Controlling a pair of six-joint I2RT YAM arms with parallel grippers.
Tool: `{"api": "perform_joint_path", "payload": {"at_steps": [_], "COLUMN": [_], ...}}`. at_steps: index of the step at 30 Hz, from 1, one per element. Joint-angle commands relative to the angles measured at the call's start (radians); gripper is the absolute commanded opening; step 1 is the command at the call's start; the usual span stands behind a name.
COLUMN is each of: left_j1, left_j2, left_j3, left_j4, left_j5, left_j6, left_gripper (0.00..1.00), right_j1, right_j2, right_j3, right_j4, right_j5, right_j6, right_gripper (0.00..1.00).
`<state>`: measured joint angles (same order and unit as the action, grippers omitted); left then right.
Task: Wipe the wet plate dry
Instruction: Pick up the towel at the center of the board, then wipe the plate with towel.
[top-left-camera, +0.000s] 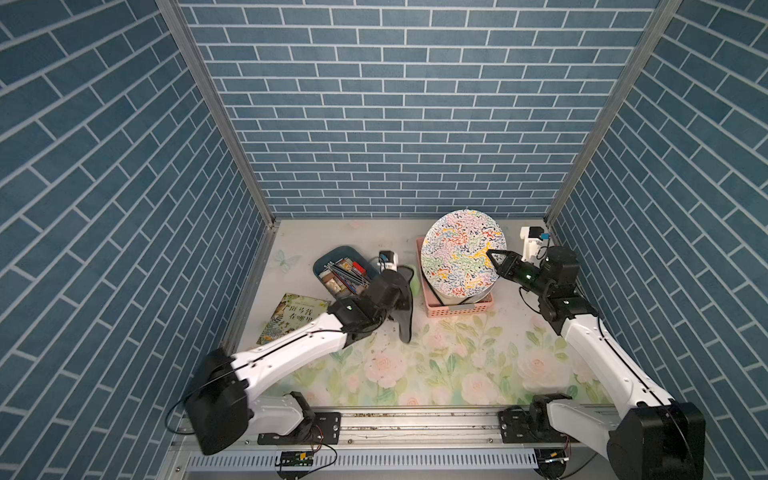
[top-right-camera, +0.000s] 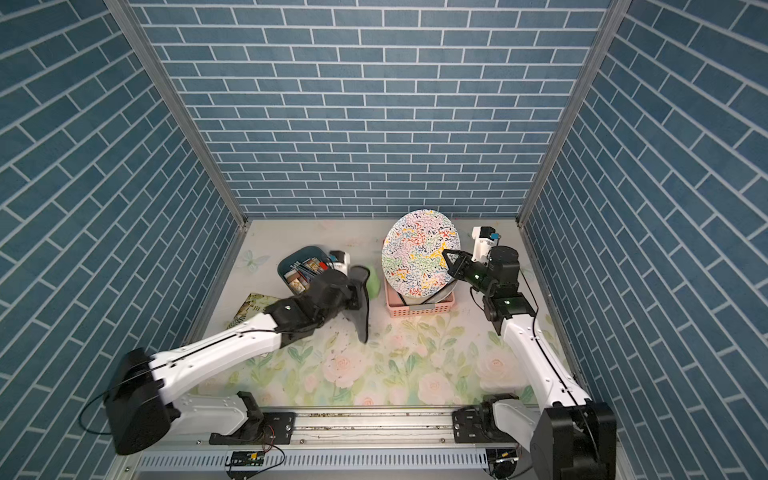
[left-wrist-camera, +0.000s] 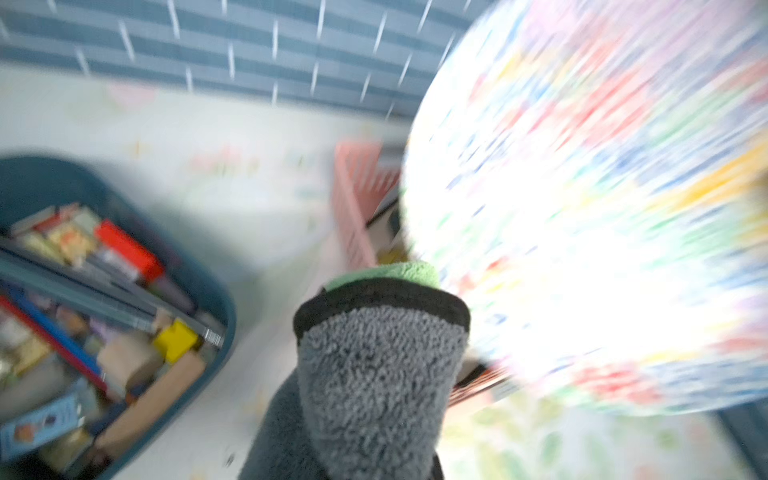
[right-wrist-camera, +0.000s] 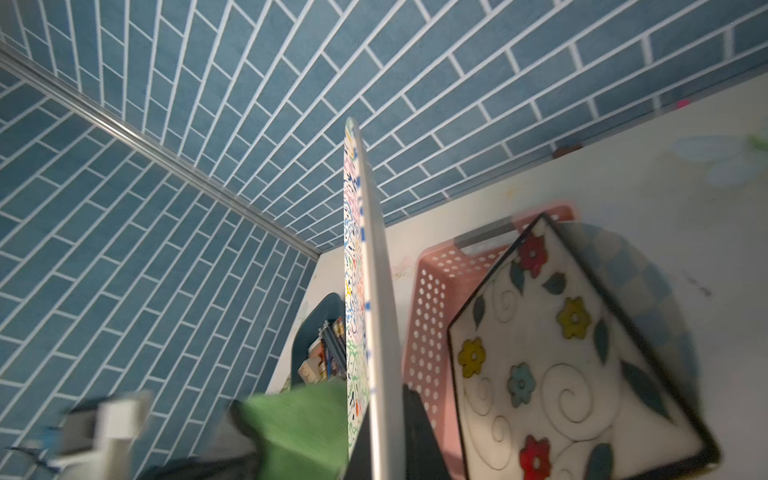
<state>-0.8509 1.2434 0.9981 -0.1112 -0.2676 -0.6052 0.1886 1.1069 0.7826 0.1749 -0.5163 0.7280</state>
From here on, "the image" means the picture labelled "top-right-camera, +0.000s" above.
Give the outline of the round multicolour squiggle plate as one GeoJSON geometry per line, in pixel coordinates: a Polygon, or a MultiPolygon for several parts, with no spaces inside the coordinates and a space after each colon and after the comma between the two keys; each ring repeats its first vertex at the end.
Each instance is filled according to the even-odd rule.
{"type": "Polygon", "coordinates": [[[426,300],[453,280],[443,257],[446,249],[461,249],[452,221],[435,210],[410,212],[393,225],[384,239],[384,277],[403,297],[426,300]]]}

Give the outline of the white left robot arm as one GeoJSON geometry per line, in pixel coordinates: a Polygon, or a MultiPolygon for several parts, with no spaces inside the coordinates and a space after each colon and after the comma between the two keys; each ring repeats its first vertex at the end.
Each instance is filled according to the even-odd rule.
{"type": "Polygon", "coordinates": [[[360,342],[367,342],[369,277],[363,266],[327,270],[306,291],[268,305],[236,327],[173,350],[148,354],[137,348],[125,354],[103,400],[116,453],[136,454],[169,433],[207,434],[212,445],[272,442],[251,393],[196,400],[190,391],[250,358],[312,336],[338,315],[354,325],[360,342]]]}

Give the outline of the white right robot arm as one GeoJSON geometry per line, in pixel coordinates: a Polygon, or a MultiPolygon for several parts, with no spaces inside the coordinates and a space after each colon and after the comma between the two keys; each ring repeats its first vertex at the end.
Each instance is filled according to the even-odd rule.
{"type": "Polygon", "coordinates": [[[540,479],[615,478],[616,417],[578,385],[543,339],[538,307],[520,290],[517,251],[492,246],[479,256],[442,255],[454,279],[481,293],[486,319],[513,350],[538,403],[532,411],[518,399],[487,401],[492,427],[528,452],[540,479]]]}

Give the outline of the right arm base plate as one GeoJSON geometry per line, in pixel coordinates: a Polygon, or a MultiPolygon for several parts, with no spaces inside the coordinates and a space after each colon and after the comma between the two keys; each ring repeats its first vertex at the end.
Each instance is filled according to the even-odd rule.
{"type": "Polygon", "coordinates": [[[518,400],[514,394],[485,395],[483,401],[452,412],[453,437],[457,444],[516,443],[500,430],[493,417],[492,406],[500,400],[518,400]]]}

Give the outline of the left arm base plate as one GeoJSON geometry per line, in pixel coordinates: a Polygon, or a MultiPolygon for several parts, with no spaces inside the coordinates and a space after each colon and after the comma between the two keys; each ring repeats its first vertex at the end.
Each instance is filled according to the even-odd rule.
{"type": "Polygon", "coordinates": [[[210,445],[289,445],[297,414],[295,412],[264,412],[250,392],[238,391],[245,419],[227,435],[212,433],[210,445]]]}

